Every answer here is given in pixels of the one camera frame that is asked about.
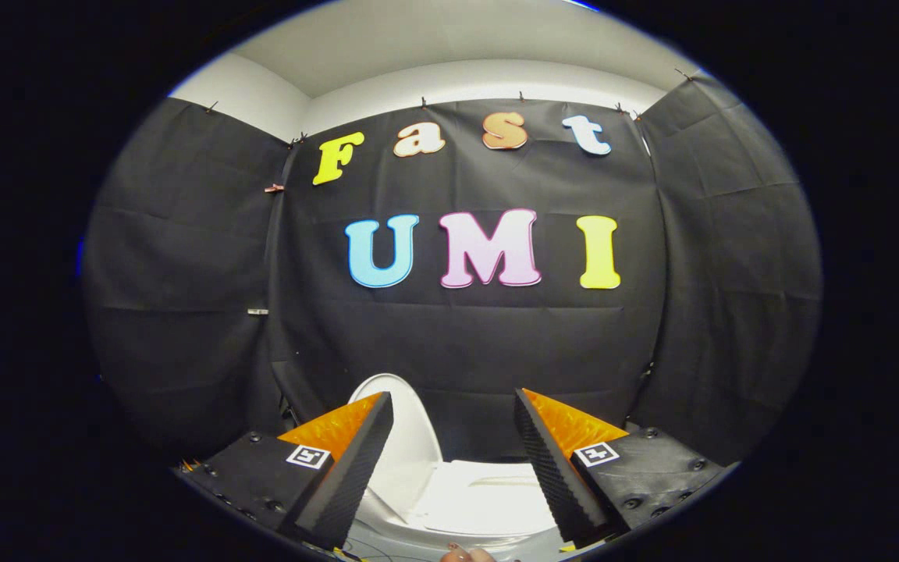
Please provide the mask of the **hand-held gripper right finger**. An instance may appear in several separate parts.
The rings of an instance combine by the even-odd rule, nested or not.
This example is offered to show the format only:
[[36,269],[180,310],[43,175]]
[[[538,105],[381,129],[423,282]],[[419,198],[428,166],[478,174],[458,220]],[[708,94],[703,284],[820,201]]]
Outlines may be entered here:
[[681,512],[732,472],[667,431],[620,429],[529,389],[515,427],[561,538],[584,548]]

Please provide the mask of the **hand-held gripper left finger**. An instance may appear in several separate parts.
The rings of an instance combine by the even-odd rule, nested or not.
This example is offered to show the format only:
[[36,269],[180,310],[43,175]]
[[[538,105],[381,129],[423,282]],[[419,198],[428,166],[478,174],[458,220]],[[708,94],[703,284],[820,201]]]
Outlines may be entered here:
[[261,534],[331,551],[346,542],[392,427],[392,396],[372,393],[279,436],[247,432],[175,474]]

